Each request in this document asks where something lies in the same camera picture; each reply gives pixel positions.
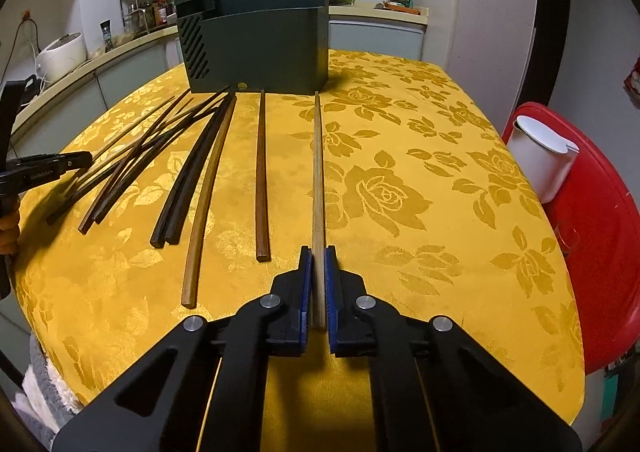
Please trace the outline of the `person's hand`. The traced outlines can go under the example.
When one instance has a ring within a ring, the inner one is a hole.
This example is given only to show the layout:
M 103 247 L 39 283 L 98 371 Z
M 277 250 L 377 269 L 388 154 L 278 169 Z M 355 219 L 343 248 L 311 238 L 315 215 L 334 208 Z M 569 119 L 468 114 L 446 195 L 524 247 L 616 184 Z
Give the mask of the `person's hand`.
M 0 255 L 9 256 L 17 253 L 20 237 L 19 198 L 14 198 L 10 210 L 0 218 Z

